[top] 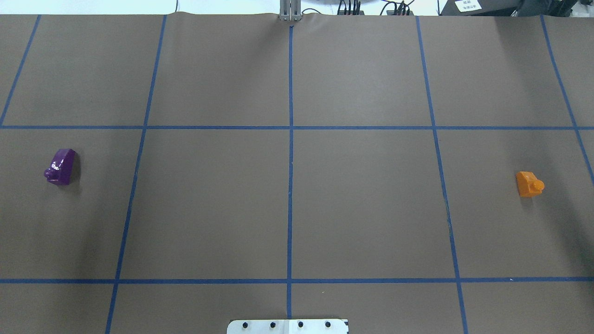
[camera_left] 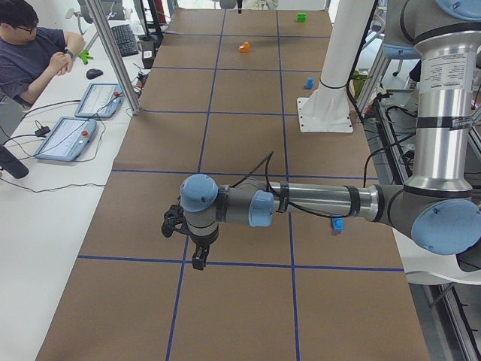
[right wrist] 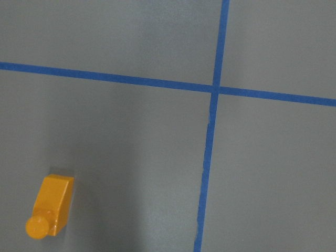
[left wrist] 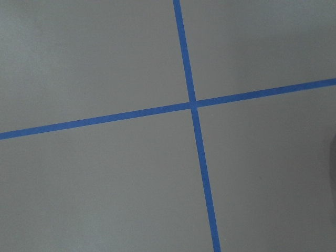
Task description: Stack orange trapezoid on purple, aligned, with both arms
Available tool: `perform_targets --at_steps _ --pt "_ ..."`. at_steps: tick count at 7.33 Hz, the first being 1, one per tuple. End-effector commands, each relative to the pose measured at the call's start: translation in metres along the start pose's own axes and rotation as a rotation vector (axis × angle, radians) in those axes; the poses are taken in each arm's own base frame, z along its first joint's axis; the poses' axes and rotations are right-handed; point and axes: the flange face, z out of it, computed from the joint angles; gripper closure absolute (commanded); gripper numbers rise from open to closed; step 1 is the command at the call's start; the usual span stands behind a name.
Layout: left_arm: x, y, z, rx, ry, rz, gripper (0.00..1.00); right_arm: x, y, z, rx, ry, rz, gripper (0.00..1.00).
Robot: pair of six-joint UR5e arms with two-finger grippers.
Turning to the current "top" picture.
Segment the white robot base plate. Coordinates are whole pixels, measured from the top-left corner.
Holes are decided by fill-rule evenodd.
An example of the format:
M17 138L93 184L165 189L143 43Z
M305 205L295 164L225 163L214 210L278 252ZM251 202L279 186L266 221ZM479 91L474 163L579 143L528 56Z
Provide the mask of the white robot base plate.
M348 334L343 319L271 319L236 320L227 326L227 334Z

